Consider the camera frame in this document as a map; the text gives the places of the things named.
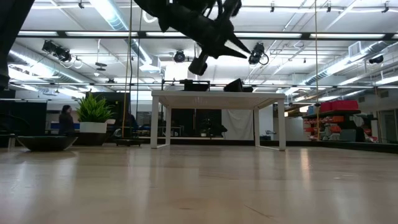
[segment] table leg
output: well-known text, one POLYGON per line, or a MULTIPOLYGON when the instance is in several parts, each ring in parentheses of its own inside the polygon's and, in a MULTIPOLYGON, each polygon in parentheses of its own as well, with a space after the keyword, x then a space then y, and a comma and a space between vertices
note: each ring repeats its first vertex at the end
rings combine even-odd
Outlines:
POLYGON ((254 142, 256 147, 260 146, 260 115, 259 108, 254 109, 254 142))
POLYGON ((157 120, 159 119, 159 97, 152 97, 152 118, 150 121, 150 147, 157 149, 157 120))
POLYGON ((285 100, 278 100, 279 150, 286 149, 285 100))
POLYGON ((172 132, 172 109, 167 107, 166 113, 166 145, 170 144, 170 137, 172 132))

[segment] white table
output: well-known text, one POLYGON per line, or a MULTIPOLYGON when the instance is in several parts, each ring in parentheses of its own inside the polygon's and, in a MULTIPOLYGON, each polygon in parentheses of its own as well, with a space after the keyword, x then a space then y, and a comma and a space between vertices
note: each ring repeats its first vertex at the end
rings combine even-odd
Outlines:
POLYGON ((254 111, 254 141, 260 146, 259 110, 278 103, 279 150, 286 148, 285 95, 283 93, 230 93, 217 91, 152 91, 151 130, 157 130, 159 103, 166 107, 166 144, 157 145, 157 131, 150 132, 150 147, 157 149, 170 145, 172 108, 177 109, 226 109, 254 111))

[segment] green plant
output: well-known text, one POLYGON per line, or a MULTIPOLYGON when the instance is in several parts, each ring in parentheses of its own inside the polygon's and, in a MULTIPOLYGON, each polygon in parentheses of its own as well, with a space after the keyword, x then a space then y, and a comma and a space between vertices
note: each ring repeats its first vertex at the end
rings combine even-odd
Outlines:
POLYGON ((97 100, 92 93, 79 102, 80 107, 77 109, 79 122, 96 122, 104 123, 112 118, 114 113, 111 112, 112 106, 106 105, 106 100, 97 100))

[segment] white curtain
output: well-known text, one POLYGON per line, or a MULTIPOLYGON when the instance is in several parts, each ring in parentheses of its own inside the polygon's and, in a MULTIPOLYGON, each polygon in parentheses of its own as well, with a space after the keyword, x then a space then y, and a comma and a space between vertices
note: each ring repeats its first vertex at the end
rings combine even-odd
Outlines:
POLYGON ((223 110, 222 123, 226 140, 254 140, 252 110, 223 110))

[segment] air duct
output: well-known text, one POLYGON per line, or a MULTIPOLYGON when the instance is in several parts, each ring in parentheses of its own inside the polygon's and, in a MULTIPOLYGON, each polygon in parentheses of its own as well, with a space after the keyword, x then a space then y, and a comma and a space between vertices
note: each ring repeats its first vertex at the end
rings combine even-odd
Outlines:
MULTIPOLYGON (((40 76, 51 78, 51 76, 59 76, 57 82, 71 82, 71 83, 93 83, 94 81, 80 75, 73 70, 67 69, 53 60, 44 57, 26 47, 19 44, 14 44, 7 57, 8 64, 16 66, 27 66, 32 71, 40 76)), ((105 86, 98 86, 97 89, 101 91, 112 91, 105 86)))
MULTIPOLYGON (((104 20, 112 27, 113 30, 128 31, 128 23, 123 19, 123 15, 119 7, 113 0, 90 0, 90 3, 104 18, 104 20)), ((152 63, 152 57, 139 45, 138 41, 131 39, 131 50, 139 57, 139 61, 144 65, 152 63)))
MULTIPOLYGON (((317 76, 317 71, 314 71, 307 75, 303 82, 299 85, 311 85, 322 78, 329 77, 337 72, 340 72, 352 65, 355 62, 360 60, 368 60, 379 55, 384 54, 385 49, 389 46, 393 45, 395 42, 393 41, 379 41, 379 42, 357 42, 351 45, 348 49, 348 52, 343 54, 342 56, 338 57, 336 60, 325 64, 320 69, 320 72, 317 76)), ((291 95, 293 92, 297 91, 297 88, 289 88, 286 90, 281 91, 286 95, 291 95)))

